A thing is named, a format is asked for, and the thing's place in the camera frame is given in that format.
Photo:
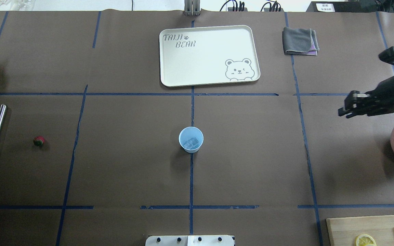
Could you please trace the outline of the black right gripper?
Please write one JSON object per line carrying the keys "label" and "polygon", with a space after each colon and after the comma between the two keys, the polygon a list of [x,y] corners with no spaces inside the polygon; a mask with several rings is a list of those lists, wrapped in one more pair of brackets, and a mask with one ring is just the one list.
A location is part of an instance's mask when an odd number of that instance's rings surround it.
{"label": "black right gripper", "polygon": [[[373,106],[366,111],[365,108],[358,107],[366,98],[372,97],[370,101]],[[338,116],[345,116],[350,119],[355,116],[366,115],[377,116],[394,112],[394,76],[380,82],[371,91],[361,93],[360,91],[350,91],[344,99],[344,106],[338,109]]]}

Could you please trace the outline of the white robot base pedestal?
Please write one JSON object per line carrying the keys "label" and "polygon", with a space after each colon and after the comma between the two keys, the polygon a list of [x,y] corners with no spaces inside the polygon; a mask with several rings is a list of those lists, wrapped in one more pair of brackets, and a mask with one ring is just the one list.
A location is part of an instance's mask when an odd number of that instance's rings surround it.
{"label": "white robot base pedestal", "polygon": [[146,246],[235,246],[231,235],[152,235]]}

